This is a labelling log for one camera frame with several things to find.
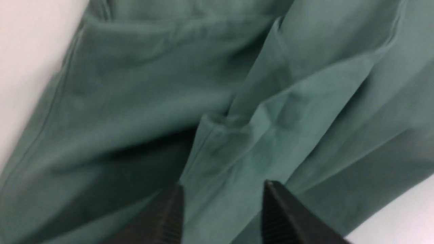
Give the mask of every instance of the white floor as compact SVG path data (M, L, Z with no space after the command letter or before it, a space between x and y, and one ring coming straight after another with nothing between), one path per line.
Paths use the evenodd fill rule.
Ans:
M0 172L87 0L0 0ZM434 176L376 213L354 244L434 244Z

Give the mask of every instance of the wrinkled fabric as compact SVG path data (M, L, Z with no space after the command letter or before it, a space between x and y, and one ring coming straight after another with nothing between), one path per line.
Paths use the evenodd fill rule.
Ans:
M346 235L434 172L430 0L91 1L0 177L0 241L98 243L185 187L260 243L265 179Z

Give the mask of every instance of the seam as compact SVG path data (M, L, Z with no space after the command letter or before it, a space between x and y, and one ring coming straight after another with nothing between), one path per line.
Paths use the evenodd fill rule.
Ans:
M53 95L53 98L49 102L49 110L47 112L47 115L43 118L43 121L41 123L41 126L39 128L39 131L36 133L35 137L33 138L32 142L29 144L29 146L24 150L23 156L17 160L15 166L11 169L10 173L8 175L5 175L6 178L4 181L4 185L2 188L0 188L0 216L1 211L3 210L4 202L5 202L5 193L8 189L8 186L11 184L11 182L16 179L16 176L18 175L18 172L20 172L20 169L23 168L24 162L26 158L29 158L33 155L35 152L35 148L37 148L38 145L43 141L41 139L41 136L43 132L46 130L46 128L49 127L50 123L52 122L53 114L56 112L57 108L59 107L60 101L62 100L62 94L64 93L65 85L69 79L69 73L71 68L72 59L75 56L78 42L80 40L82 34L82 29L78 32L77 36L72 40L71 44L71 50L68 52L66 60L67 65L65 66L65 73L60 76L58 84L56 84L55 92ZM5 238L5 231L3 228L3 223L0 221L0 240L2 240L6 244L6 238Z
M182 174L182 176L181 176L181 178L183 178L183 176L185 175L185 176L187 176L189 173L190 173L190 171L191 171L191 169L196 165L196 162L199 160L199 159L201 159L201 158L203 158L203 154L204 154L204 152L203 152L203 147L206 145L206 144L208 144L208 141L210 141L211 140L211 138L214 138L215 136L212 136L213 135L213 132L215 131L215 125L213 125L211 128L209 128L209 132L207 133L207 135L203 138L203 141L200 143L200 145L199 145L199 147L197 148L197 150L196 150L196 154L193 156L193 158L191 159L191 163L189 164L189 165L187 165L188 166L188 168L186 167L185 169L184 169L184 172L183 172L183 174Z
M112 20L110 7L109 4L107 3L107 0L98 1L98 8L101 11L101 15L104 21Z

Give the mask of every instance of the green fabric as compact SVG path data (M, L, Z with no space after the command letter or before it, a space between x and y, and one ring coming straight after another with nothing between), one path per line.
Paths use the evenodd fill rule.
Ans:
M345 235L434 173L431 0L91 1L0 177L0 243L98 243L163 187L260 243L265 179Z

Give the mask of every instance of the green pants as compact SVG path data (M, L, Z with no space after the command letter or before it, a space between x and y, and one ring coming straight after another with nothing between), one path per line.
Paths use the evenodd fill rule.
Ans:
M262 184L340 234L434 173L434 1L92 0L0 177L0 243L99 243L185 187L259 244Z

